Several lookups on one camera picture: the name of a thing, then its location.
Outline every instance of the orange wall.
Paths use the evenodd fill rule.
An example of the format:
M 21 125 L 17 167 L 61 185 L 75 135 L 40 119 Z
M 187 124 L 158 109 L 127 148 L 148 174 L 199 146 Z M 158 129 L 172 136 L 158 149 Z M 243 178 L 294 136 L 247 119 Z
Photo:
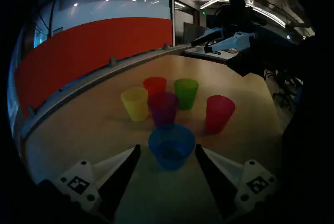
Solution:
M 117 60 L 172 45 L 172 21 L 113 18 L 56 34 L 32 50 L 15 70 L 15 86 L 26 117 L 71 81 Z

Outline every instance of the table surface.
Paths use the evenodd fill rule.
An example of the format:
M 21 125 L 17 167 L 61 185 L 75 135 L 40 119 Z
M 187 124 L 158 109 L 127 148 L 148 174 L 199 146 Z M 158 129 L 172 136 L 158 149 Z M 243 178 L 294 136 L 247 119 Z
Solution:
M 166 55 L 126 70 L 74 98 L 49 116 L 26 141 L 33 180 L 54 179 L 80 159 L 92 164 L 135 144 L 142 154 L 116 212 L 115 223 L 217 223 L 218 209 L 195 154 L 175 172 L 160 168 L 148 149 L 154 125 L 149 116 L 132 122 L 121 93 L 150 76 L 167 79 L 167 91 L 180 78 L 199 82 L 192 110 L 178 111 L 176 123 L 196 135 L 196 143 L 236 162 L 255 159 L 272 173 L 281 167 L 281 130 L 263 78 L 241 77 L 226 65 Z M 206 99 L 224 95 L 236 110 L 222 133 L 206 135 Z

